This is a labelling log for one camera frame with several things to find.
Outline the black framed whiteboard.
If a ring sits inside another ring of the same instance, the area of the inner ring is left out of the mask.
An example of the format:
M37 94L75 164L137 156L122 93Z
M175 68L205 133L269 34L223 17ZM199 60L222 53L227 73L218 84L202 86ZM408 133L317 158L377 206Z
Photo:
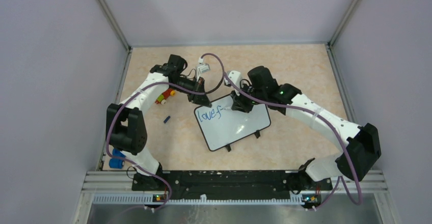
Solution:
M251 112L222 110L231 107L230 95L211 102L212 107L198 106L194 115L210 151L230 148L230 145L245 137L260 137L260 131L270 127L271 118L266 105L255 105Z

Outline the blue marker cap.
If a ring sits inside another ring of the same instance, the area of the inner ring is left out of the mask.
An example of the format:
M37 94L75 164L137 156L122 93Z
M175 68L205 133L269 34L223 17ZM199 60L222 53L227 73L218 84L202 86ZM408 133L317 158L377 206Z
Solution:
M164 124L166 124L166 123L170 120L170 118L171 118L171 116L167 116L167 117L164 119Z

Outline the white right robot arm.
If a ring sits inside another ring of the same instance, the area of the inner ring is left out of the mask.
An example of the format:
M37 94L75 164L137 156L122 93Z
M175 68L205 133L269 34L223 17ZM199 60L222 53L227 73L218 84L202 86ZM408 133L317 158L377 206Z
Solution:
M299 169L302 188L313 189L319 181L339 176L360 182L380 158L379 131L374 125L361 126L329 112L295 86L278 84L265 66L250 70L248 78L245 81L238 71L225 73L225 85L233 88L232 110L249 113L255 106L264 104L308 125L340 151L303 164Z

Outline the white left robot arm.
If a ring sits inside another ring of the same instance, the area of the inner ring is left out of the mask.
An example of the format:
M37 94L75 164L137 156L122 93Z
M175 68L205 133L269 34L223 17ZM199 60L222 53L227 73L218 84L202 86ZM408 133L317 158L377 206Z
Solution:
M201 76L210 70L209 65L199 58L194 78L183 74L186 68L184 58L170 55L167 63L150 69L144 82L128 98L119 104L110 104L106 111L106 146L112 146L125 155L125 160L145 176L144 184L151 190L161 188L164 180L162 174L157 172L160 163L146 148L146 112L168 89L187 94L193 104L211 107L204 90L205 80Z

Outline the colourful toy brick car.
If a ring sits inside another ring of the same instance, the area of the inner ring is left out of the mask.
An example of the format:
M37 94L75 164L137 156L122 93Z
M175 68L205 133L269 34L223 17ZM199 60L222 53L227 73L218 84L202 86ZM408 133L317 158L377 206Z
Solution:
M168 88L167 90L165 90L162 94L160 94L158 96L158 98L156 99L155 103L156 104L166 104L167 99L169 97L173 97L175 96L176 91L174 89Z

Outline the blue toy car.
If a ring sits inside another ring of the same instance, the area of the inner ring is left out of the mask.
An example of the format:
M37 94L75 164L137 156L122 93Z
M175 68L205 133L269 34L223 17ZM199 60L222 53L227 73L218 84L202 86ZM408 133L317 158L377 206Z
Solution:
M114 158L109 160L109 167L111 169L123 169L125 165L125 155L117 149L112 150L112 155Z

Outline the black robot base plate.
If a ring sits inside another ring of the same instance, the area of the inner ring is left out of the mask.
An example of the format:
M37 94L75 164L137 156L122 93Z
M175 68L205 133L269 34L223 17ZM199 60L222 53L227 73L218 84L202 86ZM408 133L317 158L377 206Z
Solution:
M169 183L173 192L208 190L216 187L252 187L294 192L332 190L331 179L314 182L307 175L297 171L253 170L253 171L158 171L154 183L157 189L167 189Z

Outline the aluminium frame rails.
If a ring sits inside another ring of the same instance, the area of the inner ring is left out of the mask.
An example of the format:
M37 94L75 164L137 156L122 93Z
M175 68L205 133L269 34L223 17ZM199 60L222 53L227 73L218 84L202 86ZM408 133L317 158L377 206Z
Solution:
M337 42L339 41L343 31L346 29L350 19L352 18L356 8L359 6L361 0L352 0L347 10L345 11L340 23L337 25L334 34L331 39L326 43L327 54L330 59L331 67L335 75L337 87L341 94L342 103L345 108L346 115L349 119L356 121L357 116L354 110L353 100L348 94L347 86L343 80L342 71L336 59L336 55L334 53L334 49L336 47ZM120 84L117 88L116 100L120 98L120 91L123 88L123 84L126 76L126 69L129 65L129 61L131 59L132 47L127 43L125 35L122 33L112 11L110 10L106 0L96 0L99 4L100 9L102 10L106 20L110 24L110 27L113 29L117 38L121 41L122 45L126 49L126 59L122 68L122 76L120 79ZM379 192L378 190L374 190L372 192L375 197L375 201L378 207L378 211L383 223L400 223L400 217L394 207L394 203L390 196L388 190L383 192ZM72 223L86 223L88 217L90 216L91 210L91 197L93 197L93 193L84 193L83 191L80 193L78 206L76 208L74 218Z

